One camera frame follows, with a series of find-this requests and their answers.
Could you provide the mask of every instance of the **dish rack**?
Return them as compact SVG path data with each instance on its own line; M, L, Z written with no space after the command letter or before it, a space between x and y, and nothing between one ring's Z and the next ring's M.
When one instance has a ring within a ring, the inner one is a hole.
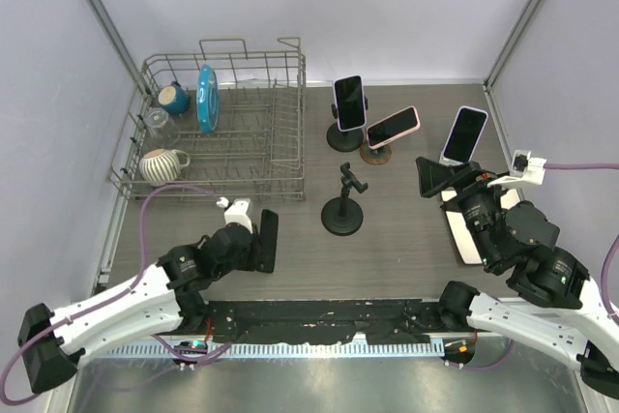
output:
M141 68L151 94L133 105L117 144L109 179L127 199L140 199L154 188L138 169L141 157L161 148L143 122L157 95L171 81L187 88L189 111L172 117L179 128L170 149L187 152L192 161L181 171L178 190L161 196L204 198L183 189L194 184L217 195L257 200L301 200L304 187L306 59L300 38L279 38L282 50L248 51L242 39L201 40L199 52L159 53ZM202 64L208 63L219 83L220 117L213 133L198 128L195 88ZM119 152L129 150L126 157Z

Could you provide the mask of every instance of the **blue plate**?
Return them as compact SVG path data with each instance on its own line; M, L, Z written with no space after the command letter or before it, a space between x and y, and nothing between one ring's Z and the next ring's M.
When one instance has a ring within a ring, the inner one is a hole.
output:
M215 130L220 117L220 96L217 93L217 76L208 65L202 65L197 77L197 122L203 133Z

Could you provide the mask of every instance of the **white phone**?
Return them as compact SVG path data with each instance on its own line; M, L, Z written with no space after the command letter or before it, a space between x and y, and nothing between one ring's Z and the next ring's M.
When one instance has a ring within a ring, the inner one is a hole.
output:
M356 130L366 125L366 97L360 76L338 79L333 83L333 94L340 131Z
M440 162L457 165L471 161L486 126L487 112L472 106L461 106L449 131Z
M368 126L368 147L372 150L379 149L403 135L413 133L421 126L417 108L408 106Z

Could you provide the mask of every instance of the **white wall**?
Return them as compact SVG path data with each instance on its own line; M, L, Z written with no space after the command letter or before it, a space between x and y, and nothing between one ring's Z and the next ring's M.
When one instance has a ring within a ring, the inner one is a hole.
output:
M496 86L512 149L558 163L619 162L618 31L619 0L545 0ZM619 233L618 195L617 171L548 172L526 192L596 279ZM619 256L610 283L617 302Z
M0 17L4 366L29 307L90 291L114 193L104 180L132 86L85 0L0 0ZM18 362L9 395L29 394Z
M308 79L485 78L526 0L103 0L133 58L301 36Z

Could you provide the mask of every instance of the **phone holder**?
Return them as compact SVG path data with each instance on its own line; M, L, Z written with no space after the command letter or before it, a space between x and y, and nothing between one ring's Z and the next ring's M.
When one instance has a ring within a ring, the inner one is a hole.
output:
M341 194L332 198L322 207L320 219L330 233L336 236L349 236L359 230L364 222L364 212L357 202L349 197L350 190L355 188L358 193L368 190L368 183L361 184L350 171L350 163L339 167L343 175L341 179Z
M368 98L365 97L366 110L368 110ZM338 119L338 108L334 103L331 104L333 117ZM361 147L364 142L364 132L361 128L351 131L340 131L338 123L334 123L327 130L327 143L333 150L338 152L353 152Z
M364 162L369 164L385 164L391 159L391 146L389 144L383 145L378 149L370 149L368 141L364 140L364 143L359 148L359 155Z

